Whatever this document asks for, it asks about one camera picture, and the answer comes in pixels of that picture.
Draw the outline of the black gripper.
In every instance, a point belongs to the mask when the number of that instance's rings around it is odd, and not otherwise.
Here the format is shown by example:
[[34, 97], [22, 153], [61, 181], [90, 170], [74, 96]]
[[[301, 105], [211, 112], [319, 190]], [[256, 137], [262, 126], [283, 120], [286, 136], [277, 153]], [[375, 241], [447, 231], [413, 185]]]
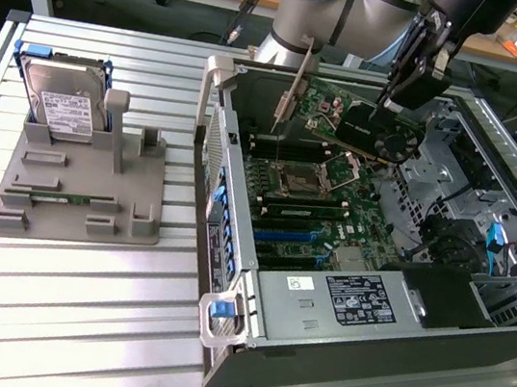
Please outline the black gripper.
[[381, 104], [415, 110], [451, 83], [448, 65], [472, 35], [496, 33], [517, 0], [422, 0], [392, 61]]

